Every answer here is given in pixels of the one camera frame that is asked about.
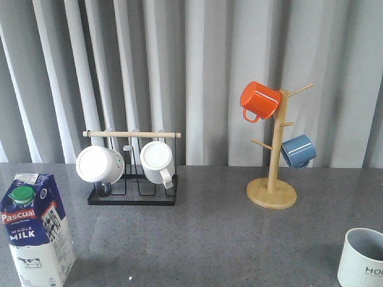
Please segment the blue white Pascual milk carton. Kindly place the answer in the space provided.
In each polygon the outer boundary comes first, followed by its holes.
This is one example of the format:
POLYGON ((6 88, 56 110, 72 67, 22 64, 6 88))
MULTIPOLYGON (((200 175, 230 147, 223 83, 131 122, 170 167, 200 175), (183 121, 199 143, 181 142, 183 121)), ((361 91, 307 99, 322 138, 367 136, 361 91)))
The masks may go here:
POLYGON ((54 176, 18 173, 1 200, 1 219, 22 286, 63 286, 75 254, 54 176))

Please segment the pale green HOME mug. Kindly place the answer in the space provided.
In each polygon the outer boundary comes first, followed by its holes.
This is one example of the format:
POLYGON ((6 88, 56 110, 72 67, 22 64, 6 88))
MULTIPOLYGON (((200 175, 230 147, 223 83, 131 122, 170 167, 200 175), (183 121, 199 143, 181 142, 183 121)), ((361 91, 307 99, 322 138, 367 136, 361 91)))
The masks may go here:
POLYGON ((348 230, 337 278, 341 286, 382 286, 382 233, 368 228, 348 230))

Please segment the white ribbed mug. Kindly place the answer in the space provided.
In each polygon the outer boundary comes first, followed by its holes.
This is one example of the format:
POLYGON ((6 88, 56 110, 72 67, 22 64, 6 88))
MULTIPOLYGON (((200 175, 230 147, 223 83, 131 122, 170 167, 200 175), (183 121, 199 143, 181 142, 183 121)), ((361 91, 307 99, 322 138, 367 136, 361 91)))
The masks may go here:
POLYGON ((173 187, 172 177, 175 165, 171 148, 164 142, 147 143, 140 152, 140 161, 146 178, 154 184, 162 184, 165 189, 173 187))

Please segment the orange mug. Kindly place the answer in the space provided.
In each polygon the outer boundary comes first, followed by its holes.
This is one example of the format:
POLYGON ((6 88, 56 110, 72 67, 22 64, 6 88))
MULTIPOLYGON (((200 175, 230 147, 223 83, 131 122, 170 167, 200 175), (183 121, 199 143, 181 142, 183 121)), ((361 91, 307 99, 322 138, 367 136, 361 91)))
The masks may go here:
POLYGON ((258 82, 250 82, 240 96, 242 115, 250 123, 268 119, 278 109, 282 94, 258 82))

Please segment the wooden mug tree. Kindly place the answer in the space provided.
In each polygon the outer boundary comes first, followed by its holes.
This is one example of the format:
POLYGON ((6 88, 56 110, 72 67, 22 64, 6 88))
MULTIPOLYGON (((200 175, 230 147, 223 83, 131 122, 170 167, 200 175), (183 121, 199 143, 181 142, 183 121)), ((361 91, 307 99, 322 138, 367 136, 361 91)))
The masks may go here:
POLYGON ((270 150, 268 177, 254 179, 250 181, 246 187, 247 197, 261 207, 281 210, 292 207, 296 202, 297 194, 295 189, 290 184, 278 179, 282 136, 284 128, 294 124, 293 122, 286 122, 285 120, 289 98, 312 86, 313 83, 310 83, 296 91, 280 90, 281 102, 273 115, 272 145, 269 146, 255 139, 252 140, 253 143, 270 150))

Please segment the white smiley mug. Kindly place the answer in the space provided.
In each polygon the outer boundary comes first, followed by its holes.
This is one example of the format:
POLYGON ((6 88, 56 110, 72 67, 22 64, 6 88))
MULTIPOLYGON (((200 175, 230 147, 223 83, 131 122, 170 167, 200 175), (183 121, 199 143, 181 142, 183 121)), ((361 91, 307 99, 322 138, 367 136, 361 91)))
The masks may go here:
POLYGON ((122 155, 102 146, 89 146, 76 159, 79 177, 93 183, 99 197, 111 195, 111 186, 123 175, 125 168, 122 155))

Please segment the blue mug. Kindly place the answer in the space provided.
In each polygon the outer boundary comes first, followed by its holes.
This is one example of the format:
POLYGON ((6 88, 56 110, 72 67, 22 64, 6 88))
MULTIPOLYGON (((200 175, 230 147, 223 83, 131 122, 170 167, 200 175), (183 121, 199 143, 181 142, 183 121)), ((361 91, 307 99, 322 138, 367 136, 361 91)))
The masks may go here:
POLYGON ((281 145, 281 154, 289 167, 305 168, 317 156, 314 144, 307 135, 300 135, 281 145))

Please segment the grey white curtain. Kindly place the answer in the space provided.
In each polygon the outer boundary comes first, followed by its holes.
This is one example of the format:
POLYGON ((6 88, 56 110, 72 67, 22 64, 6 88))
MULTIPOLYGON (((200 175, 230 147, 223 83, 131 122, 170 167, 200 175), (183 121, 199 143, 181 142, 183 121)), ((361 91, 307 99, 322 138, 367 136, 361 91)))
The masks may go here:
POLYGON ((1 161, 73 163, 85 130, 177 131, 179 164, 265 166, 250 82, 292 97, 315 167, 382 167, 381 1, 2 1, 1 161))

